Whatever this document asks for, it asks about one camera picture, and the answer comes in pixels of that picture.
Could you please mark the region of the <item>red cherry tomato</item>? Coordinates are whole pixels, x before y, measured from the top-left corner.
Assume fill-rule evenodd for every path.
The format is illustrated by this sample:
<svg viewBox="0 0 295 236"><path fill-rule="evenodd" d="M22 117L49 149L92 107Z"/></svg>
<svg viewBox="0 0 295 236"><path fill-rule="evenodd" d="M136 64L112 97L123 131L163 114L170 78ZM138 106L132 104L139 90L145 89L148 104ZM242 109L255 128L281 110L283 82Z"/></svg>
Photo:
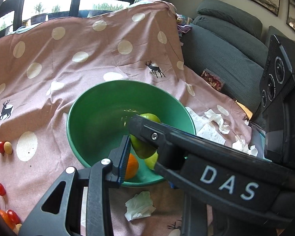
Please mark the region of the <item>red cherry tomato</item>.
<svg viewBox="0 0 295 236"><path fill-rule="evenodd" d="M10 221L13 222L15 225L21 224L21 220L15 211L13 211L12 209L8 209L6 213Z"/></svg>
<svg viewBox="0 0 295 236"><path fill-rule="evenodd" d="M4 141L0 141L0 154L2 156L4 156L4 154L5 154L4 143L5 143Z"/></svg>

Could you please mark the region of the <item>red cherry tomato lone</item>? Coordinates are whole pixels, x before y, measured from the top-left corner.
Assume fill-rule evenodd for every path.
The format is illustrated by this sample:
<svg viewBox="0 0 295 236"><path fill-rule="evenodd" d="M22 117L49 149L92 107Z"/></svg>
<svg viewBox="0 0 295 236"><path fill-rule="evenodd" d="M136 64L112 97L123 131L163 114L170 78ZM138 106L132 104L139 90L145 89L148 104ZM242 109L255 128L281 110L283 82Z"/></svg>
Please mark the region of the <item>red cherry tomato lone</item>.
<svg viewBox="0 0 295 236"><path fill-rule="evenodd" d="M5 196L6 195L6 190L4 186L0 183L0 196Z"/></svg>

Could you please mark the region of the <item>light green jujube fruit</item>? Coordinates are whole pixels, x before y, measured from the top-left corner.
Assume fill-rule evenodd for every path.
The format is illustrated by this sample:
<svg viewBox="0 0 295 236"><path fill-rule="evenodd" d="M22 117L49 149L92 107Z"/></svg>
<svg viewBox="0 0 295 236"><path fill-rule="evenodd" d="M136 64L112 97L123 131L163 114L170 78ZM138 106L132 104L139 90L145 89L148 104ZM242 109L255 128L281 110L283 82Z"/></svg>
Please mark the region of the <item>light green jujube fruit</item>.
<svg viewBox="0 0 295 236"><path fill-rule="evenodd" d="M154 171L156 162L158 160L158 156L159 156L158 153L155 152L151 157L144 160L146 166L152 171Z"/></svg>

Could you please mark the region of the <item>orange tangerine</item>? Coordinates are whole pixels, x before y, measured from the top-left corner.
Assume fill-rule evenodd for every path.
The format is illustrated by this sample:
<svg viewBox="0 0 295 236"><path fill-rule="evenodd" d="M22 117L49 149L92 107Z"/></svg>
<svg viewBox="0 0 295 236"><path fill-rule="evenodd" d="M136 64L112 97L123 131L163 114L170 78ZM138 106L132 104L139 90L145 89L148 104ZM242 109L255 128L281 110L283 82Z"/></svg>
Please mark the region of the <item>orange tangerine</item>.
<svg viewBox="0 0 295 236"><path fill-rule="evenodd" d="M2 219L5 221L5 223L8 225L8 227L11 230L15 228L15 224L11 221L11 219L9 218L8 214L5 211L0 210L0 216L2 217Z"/></svg>
<svg viewBox="0 0 295 236"><path fill-rule="evenodd" d="M124 180L127 181L135 177L138 172L138 169L139 169L139 163L136 157L132 153L130 153Z"/></svg>

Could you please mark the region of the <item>tan longan near edge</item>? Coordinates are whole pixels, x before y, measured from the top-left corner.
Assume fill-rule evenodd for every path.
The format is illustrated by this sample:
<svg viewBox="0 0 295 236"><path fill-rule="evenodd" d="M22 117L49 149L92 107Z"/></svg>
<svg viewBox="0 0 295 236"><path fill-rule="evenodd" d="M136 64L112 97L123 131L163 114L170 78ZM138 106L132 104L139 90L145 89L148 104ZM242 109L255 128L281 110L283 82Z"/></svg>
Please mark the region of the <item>tan longan near edge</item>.
<svg viewBox="0 0 295 236"><path fill-rule="evenodd" d="M13 229L13 232L18 235L19 234L19 231L20 231L20 228L21 228L22 224L16 224L14 229Z"/></svg>

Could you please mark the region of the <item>white tissues and receipt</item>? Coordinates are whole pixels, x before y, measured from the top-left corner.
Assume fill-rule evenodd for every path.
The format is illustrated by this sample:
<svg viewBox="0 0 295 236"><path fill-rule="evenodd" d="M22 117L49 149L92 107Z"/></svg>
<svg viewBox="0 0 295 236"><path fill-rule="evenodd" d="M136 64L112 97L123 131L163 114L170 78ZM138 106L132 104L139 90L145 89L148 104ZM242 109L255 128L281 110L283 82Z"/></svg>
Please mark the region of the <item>white tissues and receipt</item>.
<svg viewBox="0 0 295 236"><path fill-rule="evenodd" d="M186 107L195 125L196 135L206 140L225 145L225 136L230 134L229 125L224 123L221 114L215 113L212 109L205 112L205 116L197 115L191 108ZM239 135L235 135L235 141L232 143L232 149L243 152L247 155L257 157L258 150L256 146L248 146L248 143Z"/></svg>

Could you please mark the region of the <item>crumpled white tissue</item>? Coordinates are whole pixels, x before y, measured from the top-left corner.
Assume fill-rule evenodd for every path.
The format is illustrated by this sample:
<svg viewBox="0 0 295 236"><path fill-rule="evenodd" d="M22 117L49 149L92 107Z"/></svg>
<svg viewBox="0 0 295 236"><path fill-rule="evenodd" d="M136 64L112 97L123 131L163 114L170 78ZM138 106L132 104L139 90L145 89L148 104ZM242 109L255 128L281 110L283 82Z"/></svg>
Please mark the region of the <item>crumpled white tissue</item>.
<svg viewBox="0 0 295 236"><path fill-rule="evenodd" d="M156 210L149 191L142 191L139 194L135 194L133 198L125 203L125 206L127 211L124 216L128 222L150 217Z"/></svg>

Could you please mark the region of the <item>orange tangerine in bowl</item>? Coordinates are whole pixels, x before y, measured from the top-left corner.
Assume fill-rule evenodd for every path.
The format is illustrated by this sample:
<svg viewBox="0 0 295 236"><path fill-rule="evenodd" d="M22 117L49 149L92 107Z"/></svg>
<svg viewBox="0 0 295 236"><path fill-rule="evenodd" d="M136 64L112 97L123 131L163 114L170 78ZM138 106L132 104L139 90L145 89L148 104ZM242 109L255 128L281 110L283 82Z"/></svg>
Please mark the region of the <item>orange tangerine in bowl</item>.
<svg viewBox="0 0 295 236"><path fill-rule="evenodd" d="M138 169L139 169L139 163L136 157L132 153L130 153L124 180L127 181L135 177L138 172Z"/></svg>

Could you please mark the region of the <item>tan longan fruit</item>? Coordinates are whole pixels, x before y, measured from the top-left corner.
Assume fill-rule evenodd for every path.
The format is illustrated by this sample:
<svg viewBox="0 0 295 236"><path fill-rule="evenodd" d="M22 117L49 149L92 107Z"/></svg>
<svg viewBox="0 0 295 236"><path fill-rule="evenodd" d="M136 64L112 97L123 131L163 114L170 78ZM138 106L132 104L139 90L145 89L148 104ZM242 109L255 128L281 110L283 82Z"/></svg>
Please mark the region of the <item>tan longan fruit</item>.
<svg viewBox="0 0 295 236"><path fill-rule="evenodd" d="M7 155L11 155L12 152L13 152L13 146L12 144L9 142L9 141L6 141L4 143L4 152L7 154Z"/></svg>

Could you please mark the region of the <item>snack packet on sofa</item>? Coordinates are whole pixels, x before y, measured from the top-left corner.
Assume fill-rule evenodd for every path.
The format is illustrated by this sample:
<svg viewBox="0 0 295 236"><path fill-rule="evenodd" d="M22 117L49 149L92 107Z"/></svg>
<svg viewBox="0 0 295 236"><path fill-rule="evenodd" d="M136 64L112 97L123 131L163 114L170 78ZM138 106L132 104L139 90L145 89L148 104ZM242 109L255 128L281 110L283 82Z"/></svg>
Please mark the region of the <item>snack packet on sofa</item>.
<svg viewBox="0 0 295 236"><path fill-rule="evenodd" d="M201 78L204 79L212 88L217 91L221 91L224 86L224 81L221 77L217 76L215 73L209 69L204 69Z"/></svg>

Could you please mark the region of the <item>green plastic bowl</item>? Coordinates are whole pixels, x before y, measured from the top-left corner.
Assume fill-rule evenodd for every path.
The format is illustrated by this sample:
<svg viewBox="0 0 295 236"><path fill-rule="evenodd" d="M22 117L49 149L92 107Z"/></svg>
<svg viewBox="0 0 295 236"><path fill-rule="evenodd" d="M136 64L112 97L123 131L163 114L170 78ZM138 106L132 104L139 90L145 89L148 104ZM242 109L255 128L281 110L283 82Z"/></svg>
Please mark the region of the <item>green plastic bowl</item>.
<svg viewBox="0 0 295 236"><path fill-rule="evenodd" d="M104 183L111 169L103 167L101 160L129 135L130 118L144 113L156 115L163 124L195 133L184 105L168 92L147 83L105 82L85 91L74 101L66 134L73 154L84 165L78 172L84 186Z"/></svg>

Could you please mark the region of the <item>grey sofa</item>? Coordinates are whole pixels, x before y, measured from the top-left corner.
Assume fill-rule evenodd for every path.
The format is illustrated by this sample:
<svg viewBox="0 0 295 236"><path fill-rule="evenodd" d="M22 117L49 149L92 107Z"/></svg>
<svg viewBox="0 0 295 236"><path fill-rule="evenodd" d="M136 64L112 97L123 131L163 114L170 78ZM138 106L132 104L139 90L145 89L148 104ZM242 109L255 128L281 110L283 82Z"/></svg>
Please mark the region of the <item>grey sofa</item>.
<svg viewBox="0 0 295 236"><path fill-rule="evenodd" d="M263 25L255 16L219 0L203 0L192 29L182 36L184 63L196 74L210 70L224 81L222 93L245 105L252 122L265 128L261 112L260 79L273 26L261 41Z"/></svg>

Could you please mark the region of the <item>pink polka dot cloth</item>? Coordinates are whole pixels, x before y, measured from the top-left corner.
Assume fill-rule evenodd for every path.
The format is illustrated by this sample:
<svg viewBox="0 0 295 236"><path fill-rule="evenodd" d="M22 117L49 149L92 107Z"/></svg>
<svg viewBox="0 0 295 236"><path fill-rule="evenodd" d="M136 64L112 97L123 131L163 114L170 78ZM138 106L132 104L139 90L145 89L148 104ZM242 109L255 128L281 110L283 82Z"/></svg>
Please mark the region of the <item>pink polka dot cloth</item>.
<svg viewBox="0 0 295 236"><path fill-rule="evenodd" d="M0 209L25 219L70 165L81 168L66 136L76 98L113 80L144 82L168 92L197 115L212 109L250 142L246 114L184 64L174 5L144 0L92 18L61 18L0 39Z"/></svg>

